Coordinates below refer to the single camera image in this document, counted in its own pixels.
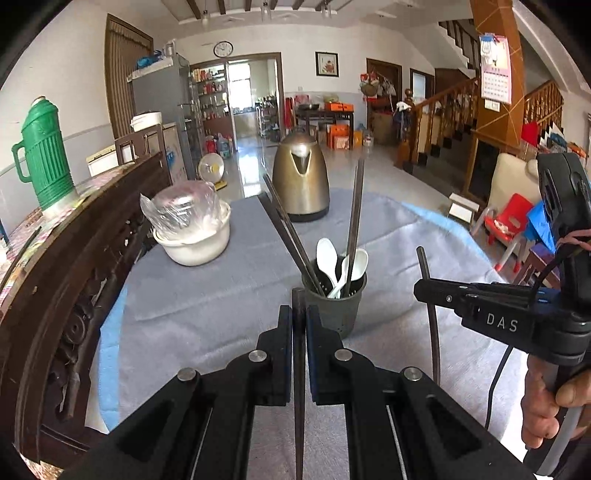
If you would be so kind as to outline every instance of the hand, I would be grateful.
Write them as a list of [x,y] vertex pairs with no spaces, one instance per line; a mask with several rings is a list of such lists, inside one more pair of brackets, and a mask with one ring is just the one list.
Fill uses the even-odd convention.
[[553,438],[560,428],[555,416],[559,407],[586,406],[573,438],[582,435],[591,424],[591,370],[586,370],[566,382],[556,397],[545,387],[542,380],[545,362],[530,355],[527,358],[525,395],[521,400],[523,427],[521,439],[531,448],[538,448],[542,440]]

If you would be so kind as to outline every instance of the white spoon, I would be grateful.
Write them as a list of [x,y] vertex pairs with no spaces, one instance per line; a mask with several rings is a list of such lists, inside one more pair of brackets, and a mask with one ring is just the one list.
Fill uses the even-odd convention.
[[316,263],[318,269],[329,278],[332,288],[336,287],[336,262],[338,260],[335,246],[327,238],[321,238],[316,245]]
[[[351,281],[359,280],[363,277],[365,270],[368,267],[369,255],[363,248],[358,248],[355,251],[355,260],[353,261],[353,273],[351,274]],[[336,287],[328,294],[327,298],[335,299],[337,294],[347,283],[347,270],[349,269],[349,256],[347,255],[340,266],[340,278]]]

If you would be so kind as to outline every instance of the clock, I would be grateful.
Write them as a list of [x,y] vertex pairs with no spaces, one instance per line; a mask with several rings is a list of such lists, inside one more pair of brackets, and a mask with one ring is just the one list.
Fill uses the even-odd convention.
[[230,42],[226,40],[217,42],[216,46],[213,48],[213,54],[220,59],[224,57],[229,57],[230,55],[232,55],[233,51],[234,45],[232,45]]

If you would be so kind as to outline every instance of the green thermos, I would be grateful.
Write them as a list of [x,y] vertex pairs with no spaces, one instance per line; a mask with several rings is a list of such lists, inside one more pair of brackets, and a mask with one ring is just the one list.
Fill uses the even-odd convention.
[[[37,98],[21,128],[22,141],[12,146],[12,156],[22,182],[32,182],[42,210],[74,190],[61,137],[57,107],[45,97]],[[25,149],[29,176],[22,174],[18,151]]]

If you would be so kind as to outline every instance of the plastic chair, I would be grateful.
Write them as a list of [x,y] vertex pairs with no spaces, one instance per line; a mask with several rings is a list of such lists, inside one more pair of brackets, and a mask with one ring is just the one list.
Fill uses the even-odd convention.
[[[474,236],[484,224],[489,231],[489,245],[493,244],[495,238],[503,240],[508,244],[507,250],[505,251],[501,260],[495,265],[495,270],[497,270],[497,272],[501,271],[501,269],[505,266],[505,263],[507,260],[509,260],[509,257],[518,245],[523,245],[524,248],[526,248],[523,231],[525,230],[528,222],[527,213],[533,207],[534,205],[528,199],[522,197],[518,193],[514,193],[510,198],[509,203],[507,203],[505,209],[499,215],[495,216],[495,211],[493,208],[485,208],[485,210],[480,215],[480,218],[476,222],[476,225],[470,232],[470,234]],[[503,231],[501,228],[497,227],[495,221],[505,225],[506,231]],[[513,272],[517,273],[521,268],[520,256],[524,253],[525,252],[518,253],[515,266],[513,267]]]

